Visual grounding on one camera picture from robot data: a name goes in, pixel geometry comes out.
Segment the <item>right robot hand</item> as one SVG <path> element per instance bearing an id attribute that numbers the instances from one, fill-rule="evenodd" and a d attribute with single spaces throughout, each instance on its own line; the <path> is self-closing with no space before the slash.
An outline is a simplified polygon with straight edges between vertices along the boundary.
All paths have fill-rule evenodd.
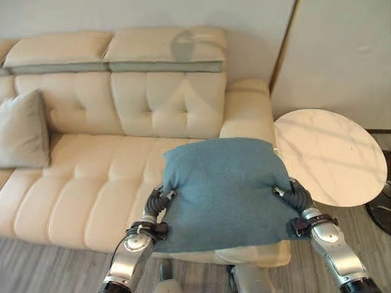
<path id="1" fill-rule="evenodd" d="M 272 188 L 274 195 L 281 198 L 287 205 L 300 215 L 310 208 L 314 208 L 310 192 L 296 179 L 290 178 L 290 190 L 283 190 L 281 187 Z"/>

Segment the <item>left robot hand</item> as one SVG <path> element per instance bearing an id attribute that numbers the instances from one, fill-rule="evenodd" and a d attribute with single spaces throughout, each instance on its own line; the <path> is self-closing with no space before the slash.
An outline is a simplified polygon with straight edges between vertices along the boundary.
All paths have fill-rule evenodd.
<path id="1" fill-rule="evenodd" d="M 175 190 L 164 193 L 162 184 L 156 186 L 147 199 L 142 217 L 153 218 L 156 221 L 159 214 L 169 206 L 176 194 Z"/>

